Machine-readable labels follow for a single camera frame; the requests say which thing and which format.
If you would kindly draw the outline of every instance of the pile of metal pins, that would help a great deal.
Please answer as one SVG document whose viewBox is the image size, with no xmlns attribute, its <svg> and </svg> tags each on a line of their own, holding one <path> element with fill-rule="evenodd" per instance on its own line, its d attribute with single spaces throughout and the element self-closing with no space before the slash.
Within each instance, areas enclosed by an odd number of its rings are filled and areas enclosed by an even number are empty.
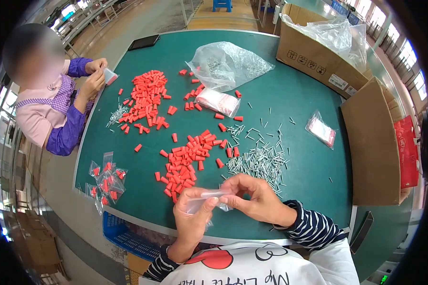
<svg viewBox="0 0 428 285">
<path fill-rule="evenodd" d="M 119 119 L 122 117 L 123 113 L 128 113 L 128 108 L 119 102 L 117 110 L 114 113 L 111 113 L 111 117 L 109 118 L 109 122 L 106 124 L 106 128 L 109 128 L 115 123 L 119 123 Z"/>
<path fill-rule="evenodd" d="M 245 129 L 244 125 L 234 125 L 231 127 L 227 127 L 227 132 L 230 133 L 232 139 L 235 141 L 235 145 L 231 145 L 230 142 L 227 142 L 228 147 L 235 147 L 240 145 L 238 136 Z M 236 175 L 238 173 L 246 173 L 251 175 L 252 177 L 262 178 L 268 182 L 273 191 L 278 195 L 281 199 L 282 196 L 279 193 L 282 192 L 280 186 L 286 186 L 284 184 L 284 179 L 282 177 L 282 166 L 287 167 L 287 162 L 289 160 L 285 160 L 285 152 L 282 148 L 282 140 L 281 140 L 281 130 L 280 126 L 277 130 L 279 140 L 276 145 L 269 146 L 269 142 L 265 142 L 263 136 L 260 134 L 260 131 L 251 128 L 247 131 L 247 135 L 245 138 L 249 138 L 255 140 L 250 136 L 251 132 L 255 131 L 256 134 L 260 138 L 256 140 L 254 149 L 249 150 L 249 152 L 243 153 L 243 155 L 239 157 L 232 157 L 228 163 L 226 163 L 228 167 L 228 173 L 231 175 Z"/>
</svg>

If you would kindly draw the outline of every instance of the blue stool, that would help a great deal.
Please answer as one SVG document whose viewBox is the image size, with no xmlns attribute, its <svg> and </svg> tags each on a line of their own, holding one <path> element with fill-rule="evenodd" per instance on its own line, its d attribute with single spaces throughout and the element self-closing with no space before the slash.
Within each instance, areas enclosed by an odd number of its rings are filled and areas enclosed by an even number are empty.
<svg viewBox="0 0 428 285">
<path fill-rule="evenodd" d="M 233 5 L 231 0 L 213 0 L 213 12 L 215 12 L 216 8 L 227 8 L 227 12 L 231 13 Z"/>
</svg>

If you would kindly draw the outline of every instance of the striped sleeve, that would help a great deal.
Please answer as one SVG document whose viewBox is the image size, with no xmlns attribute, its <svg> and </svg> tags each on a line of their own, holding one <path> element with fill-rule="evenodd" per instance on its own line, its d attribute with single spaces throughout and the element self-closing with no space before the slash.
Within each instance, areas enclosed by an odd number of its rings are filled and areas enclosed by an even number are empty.
<svg viewBox="0 0 428 285">
<path fill-rule="evenodd" d="M 285 205 L 297 211 L 295 223 L 288 228 L 274 225 L 275 229 L 286 231 L 290 238 L 309 250 L 320 250 L 325 246 L 347 237 L 333 220 L 325 215 L 311 210 L 305 210 L 297 200 L 284 202 Z"/>
<path fill-rule="evenodd" d="M 147 271 L 144 272 L 143 277 L 149 278 L 153 281 L 162 282 L 168 274 L 180 265 L 168 258 L 166 253 L 169 247 L 170 245 L 166 244 L 160 248 L 159 256 L 149 265 Z"/>
</svg>

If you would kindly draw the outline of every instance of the label on box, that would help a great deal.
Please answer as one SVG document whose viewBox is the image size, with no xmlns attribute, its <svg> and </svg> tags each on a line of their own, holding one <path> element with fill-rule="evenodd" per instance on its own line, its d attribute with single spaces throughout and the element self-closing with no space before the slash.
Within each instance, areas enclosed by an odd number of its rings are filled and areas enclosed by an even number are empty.
<svg viewBox="0 0 428 285">
<path fill-rule="evenodd" d="M 336 74 L 331 74 L 328 81 L 335 85 L 336 87 L 339 87 L 340 89 L 344 90 L 344 88 L 348 85 L 346 81 L 344 81 L 341 77 L 337 76 Z"/>
<path fill-rule="evenodd" d="M 355 95 L 356 90 L 355 90 L 352 86 L 349 86 L 349 87 L 347 87 L 347 89 L 345 90 L 345 92 L 346 92 L 347 94 L 349 94 L 349 95 L 353 96 L 353 95 Z"/>
</svg>

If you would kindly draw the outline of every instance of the blue plastic crate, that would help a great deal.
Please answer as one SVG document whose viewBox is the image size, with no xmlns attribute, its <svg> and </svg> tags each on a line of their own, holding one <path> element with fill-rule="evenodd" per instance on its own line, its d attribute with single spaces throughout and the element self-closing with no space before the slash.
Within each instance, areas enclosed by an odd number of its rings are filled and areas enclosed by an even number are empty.
<svg viewBox="0 0 428 285">
<path fill-rule="evenodd" d="M 347 18 L 352 26 L 358 25 L 358 22 L 360 21 L 360 19 L 353 13 L 349 13 L 349 16 Z"/>
<path fill-rule="evenodd" d="M 103 213 L 103 235 L 110 242 L 148 261 L 154 261 L 160 247 L 131 232 L 125 220 L 108 212 Z"/>
<path fill-rule="evenodd" d="M 333 0 L 333 2 L 331 3 L 331 8 L 333 8 L 333 10 L 335 10 L 341 15 L 347 15 L 347 13 L 349 12 L 341 5 L 341 3 L 337 2 L 336 0 Z"/>
</svg>

